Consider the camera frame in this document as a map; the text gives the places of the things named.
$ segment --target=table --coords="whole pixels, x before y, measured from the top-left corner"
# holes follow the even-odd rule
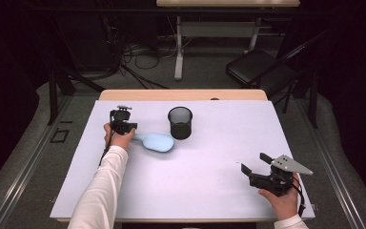
[[[137,122],[137,132],[144,134],[167,133],[166,116],[172,107],[186,106],[193,112],[192,135],[176,140],[166,154],[132,142],[116,221],[255,222],[275,218],[270,203],[249,186],[240,171],[243,162],[255,173],[268,175],[270,166],[258,159],[259,152],[291,156],[275,109],[261,90],[104,91],[91,112],[51,218],[70,219],[97,169],[103,152],[102,125],[108,121],[108,110],[116,105],[132,107],[130,121]],[[304,218],[311,219],[315,215],[304,193]]]
[[[298,0],[156,0],[158,7],[166,8],[289,8],[298,7]],[[177,16],[177,56],[174,79],[182,79],[182,36],[195,37],[250,37],[248,51],[254,49],[260,19],[254,22],[182,22]]]

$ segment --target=gray carpet floor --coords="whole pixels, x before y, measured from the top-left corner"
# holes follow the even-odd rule
[[[276,37],[259,37],[256,45],[260,49],[275,54],[279,41],[280,39]],[[238,87],[225,74],[225,64],[243,53],[248,47],[246,39],[194,39],[186,42],[190,43],[184,52],[181,81],[173,79],[175,63],[173,56],[161,58],[155,66],[156,58],[140,55],[133,57],[127,65],[135,72],[171,89]],[[142,89],[130,74],[123,71],[95,82],[108,89]],[[50,116],[48,85],[38,90],[40,104],[34,119],[0,172],[0,209],[8,202],[11,185],[19,179],[19,174],[24,172],[25,164],[28,164],[31,158],[34,159],[35,167],[30,168],[30,175],[22,179],[25,188],[19,191],[10,209],[0,210],[0,228],[66,228],[68,226],[67,223],[49,218],[53,206],[52,198],[60,191],[93,103],[99,96],[94,90],[79,82],[75,81],[74,86],[77,93],[73,97],[65,97],[59,93],[59,101],[62,101],[63,106],[60,110],[62,113],[51,127],[47,126]],[[324,166],[324,159],[312,137],[312,132],[315,132],[321,136],[322,142],[330,152],[353,207],[356,208],[366,228],[366,188],[341,149],[330,102],[322,96],[319,97],[317,111],[319,128],[312,131],[310,123],[304,118],[304,105],[304,100],[292,99],[286,114],[281,112],[282,103],[276,105],[276,110],[295,160],[315,172],[311,177],[302,177],[311,203],[317,208],[316,218],[307,220],[306,223],[310,228],[316,229],[356,228],[347,215],[347,209],[341,204],[342,199],[338,190],[329,178],[330,173]],[[53,135],[55,130],[68,131],[67,140],[55,142],[56,138]],[[39,157],[32,155],[36,150],[41,152]],[[273,228],[273,225],[269,222],[258,223],[257,228]]]

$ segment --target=forearm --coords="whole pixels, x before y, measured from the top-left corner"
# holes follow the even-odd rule
[[[111,146],[73,211],[69,228],[112,228],[128,155]]]
[[[274,223],[274,229],[308,229],[299,215]]]

